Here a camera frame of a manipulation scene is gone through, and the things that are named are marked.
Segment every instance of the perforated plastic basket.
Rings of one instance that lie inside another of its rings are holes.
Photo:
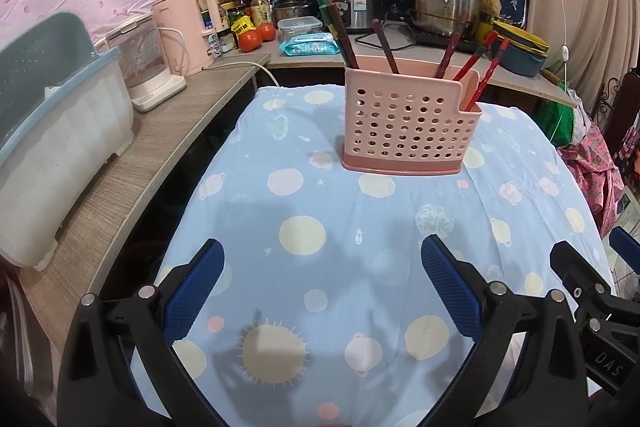
[[[482,110],[464,108],[479,83],[470,70],[450,66],[432,78],[434,62],[396,59],[392,74],[385,57],[358,57],[359,70],[346,68],[342,165],[379,174],[456,174]]]

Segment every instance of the wet wipes package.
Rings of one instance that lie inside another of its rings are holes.
[[[335,55],[340,53],[338,44],[331,33],[310,33],[298,35],[283,42],[280,50],[290,57],[296,55]]]

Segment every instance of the kettle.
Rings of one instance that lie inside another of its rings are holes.
[[[205,28],[198,0],[161,0],[151,7],[160,31],[164,61],[174,74],[182,70],[182,76],[190,76],[213,63],[209,36],[222,31],[222,21],[218,0],[206,1],[213,23],[209,29]]]

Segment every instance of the wooden countertop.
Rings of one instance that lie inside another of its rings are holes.
[[[402,48],[412,44],[410,33],[404,26],[404,23],[388,23],[385,26],[385,35],[389,41],[391,48]],[[356,44],[354,42],[357,36],[351,35],[351,44],[356,55],[384,55],[382,50],[371,48],[369,46],[363,46],[362,44]],[[367,37],[365,42],[373,42],[378,44],[378,38],[375,35]],[[271,54],[271,60],[267,64],[270,69],[277,68],[342,68],[344,67],[344,61],[342,56],[338,55],[310,55],[304,57],[288,57],[281,52],[278,47],[280,43],[278,41],[265,42],[260,49],[255,53],[269,53]],[[237,50],[230,52],[231,56],[247,57],[251,54],[243,54]],[[414,46],[407,50],[400,52],[394,52],[394,55],[398,58],[412,58],[415,60],[428,60],[430,62],[440,62],[444,55],[444,50],[441,48],[429,48],[426,46]],[[463,66],[468,60],[470,55],[456,52],[452,59],[451,64],[454,66]],[[491,60],[488,58],[480,58],[474,69],[484,75],[489,68]],[[506,89],[512,89],[527,94],[532,94],[538,98],[545,100],[551,100],[553,102],[559,102],[569,107],[576,107],[575,102],[562,91],[558,86],[554,86],[546,78],[540,74],[529,78],[526,76],[520,76],[519,74],[511,73],[511,71],[505,70],[498,66],[494,71],[489,84],[492,86],[504,87]]]
[[[265,64],[271,56],[252,54]],[[215,65],[238,62],[225,57]],[[254,66],[203,71],[187,87],[146,114],[134,112],[135,137],[80,196],[61,227],[46,269],[21,269],[20,282],[44,331],[62,353],[79,299],[98,293],[133,226],[181,156],[238,90]]]

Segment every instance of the blue tablecloth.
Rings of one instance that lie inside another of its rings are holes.
[[[225,249],[220,280],[174,349],[231,427],[414,427],[472,346],[420,264],[430,233],[517,293],[562,287],[549,268],[562,240],[613,286],[556,150],[519,110],[481,107],[460,174],[379,176],[340,165],[343,87],[258,91],[158,275],[209,237]],[[132,370],[147,404],[164,412],[137,356]]]

